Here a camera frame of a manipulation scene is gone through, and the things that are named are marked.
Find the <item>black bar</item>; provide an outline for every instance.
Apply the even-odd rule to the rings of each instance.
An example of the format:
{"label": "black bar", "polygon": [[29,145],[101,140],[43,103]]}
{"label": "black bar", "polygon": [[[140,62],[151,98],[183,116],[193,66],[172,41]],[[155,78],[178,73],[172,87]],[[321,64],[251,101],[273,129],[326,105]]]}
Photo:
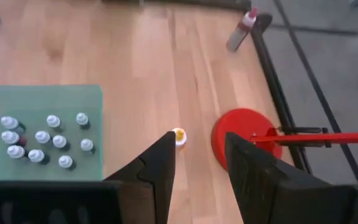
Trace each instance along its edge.
{"label": "black bar", "polygon": [[[139,5],[139,0],[102,0],[103,2],[122,2],[123,4]],[[204,0],[145,0],[144,2],[175,3],[182,5],[196,5],[218,9],[230,9],[233,11],[247,12],[250,1],[204,1]]]}
{"label": "black bar", "polygon": [[[297,26],[291,25],[292,29],[297,32],[312,32],[318,34],[327,34],[327,35],[343,35],[346,37],[358,37],[358,30],[341,30],[341,29],[322,29],[318,27],[309,27],[309,26]],[[281,24],[272,24],[270,28],[287,30],[285,25]]]}
{"label": "black bar", "polygon": [[294,127],[294,128],[290,128],[290,127],[280,127],[279,128],[280,131],[282,132],[289,132],[289,133],[293,133],[293,134],[297,134],[297,133],[311,133],[311,134],[318,134],[321,133],[322,130],[321,128],[310,128],[310,127]]}
{"label": "black bar", "polygon": [[[276,71],[274,69],[272,60],[267,51],[265,42],[262,37],[262,33],[258,25],[254,26],[251,31],[252,39],[256,51],[259,56],[260,65],[265,73],[265,78],[267,80],[268,88],[273,99],[273,103],[276,107],[278,118],[280,119],[281,125],[294,128],[295,124],[290,113],[287,101],[285,99],[283,90],[281,88],[280,82],[277,78]],[[301,169],[309,174],[312,174],[308,159],[306,157],[306,152],[303,147],[290,146],[290,153],[293,159],[294,166],[298,169]]]}

